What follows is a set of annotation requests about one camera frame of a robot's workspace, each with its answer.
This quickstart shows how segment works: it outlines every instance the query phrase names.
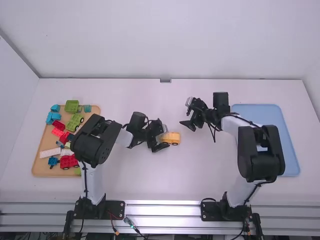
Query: yellow toy car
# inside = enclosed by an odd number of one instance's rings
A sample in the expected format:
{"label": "yellow toy car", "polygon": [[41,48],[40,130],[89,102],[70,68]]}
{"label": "yellow toy car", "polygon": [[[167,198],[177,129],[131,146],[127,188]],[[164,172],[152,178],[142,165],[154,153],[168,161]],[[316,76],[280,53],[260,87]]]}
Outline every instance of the yellow toy car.
{"label": "yellow toy car", "polygon": [[160,141],[165,144],[172,144],[176,146],[180,144],[180,133],[167,132],[160,137]]}

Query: white lego brick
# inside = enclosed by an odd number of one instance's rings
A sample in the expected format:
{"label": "white lego brick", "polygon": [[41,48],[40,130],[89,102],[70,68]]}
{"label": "white lego brick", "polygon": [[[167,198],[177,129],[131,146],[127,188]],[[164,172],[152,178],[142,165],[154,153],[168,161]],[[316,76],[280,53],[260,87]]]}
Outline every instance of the white lego brick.
{"label": "white lego brick", "polygon": [[52,148],[49,150],[45,150],[45,151],[41,151],[40,152],[40,158],[44,159],[44,158],[48,158],[54,155],[59,155],[61,153],[61,148],[57,147],[57,148]]}
{"label": "white lego brick", "polygon": [[74,152],[70,149],[62,149],[60,156],[71,156],[72,154],[74,154]]}
{"label": "white lego brick", "polygon": [[79,127],[78,127],[78,129],[77,130],[75,130],[75,132],[74,132],[74,135],[76,135],[77,134],[77,132],[79,132],[79,130],[82,128],[82,125],[80,125]]}

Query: aluminum rail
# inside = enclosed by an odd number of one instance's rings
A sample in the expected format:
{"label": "aluminum rail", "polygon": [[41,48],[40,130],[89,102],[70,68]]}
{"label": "aluminum rail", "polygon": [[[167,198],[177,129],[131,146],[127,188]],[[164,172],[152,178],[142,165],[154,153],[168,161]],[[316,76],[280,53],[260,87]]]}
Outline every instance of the aluminum rail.
{"label": "aluminum rail", "polygon": [[[199,201],[127,200],[125,215],[143,234],[238,234],[241,222],[203,222]],[[1,232],[62,232],[66,212],[74,202],[0,202]],[[264,235],[320,236],[320,206],[252,205],[259,213]],[[81,220],[74,220],[78,232]],[[114,220],[120,233],[135,233],[123,221]],[[84,233],[113,233],[109,220],[85,220]]]}

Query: wooden tray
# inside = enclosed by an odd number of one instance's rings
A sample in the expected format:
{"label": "wooden tray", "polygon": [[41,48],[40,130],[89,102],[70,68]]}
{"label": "wooden tray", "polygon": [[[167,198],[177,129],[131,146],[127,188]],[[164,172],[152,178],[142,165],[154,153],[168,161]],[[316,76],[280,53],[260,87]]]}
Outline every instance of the wooden tray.
{"label": "wooden tray", "polygon": [[[72,113],[65,112],[65,105],[60,105],[60,112],[61,114],[61,120],[63,124],[67,124],[67,122],[70,120]],[[96,105],[92,106],[91,112],[85,113],[84,109],[82,108],[82,112],[80,112],[82,116],[84,116],[84,122],[82,125],[91,117],[92,114],[100,114],[100,108]],[[46,121],[47,115],[43,116],[43,121]],[[60,168],[60,163],[58,163],[56,166],[54,166],[52,169],[50,169],[50,166],[48,165],[49,158],[40,158],[40,152],[57,148],[56,141],[59,140],[59,137],[56,135],[53,135],[51,131],[54,129],[54,126],[52,125],[46,125],[43,131],[42,139],[39,144],[38,151],[36,153],[33,167],[32,167],[32,174],[35,177],[79,177],[74,173],[75,168],[71,167],[68,170],[63,170]]]}

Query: blue tray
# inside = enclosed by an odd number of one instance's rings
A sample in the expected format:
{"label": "blue tray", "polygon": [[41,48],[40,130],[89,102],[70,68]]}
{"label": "blue tray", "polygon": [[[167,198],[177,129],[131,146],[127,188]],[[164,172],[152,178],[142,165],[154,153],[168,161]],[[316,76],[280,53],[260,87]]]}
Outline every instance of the blue tray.
{"label": "blue tray", "polygon": [[278,127],[285,161],[285,171],[282,176],[295,177],[300,174],[300,167],[294,146],[287,129],[281,108],[275,104],[235,104],[232,112],[240,114],[244,119],[256,124],[273,124]]}

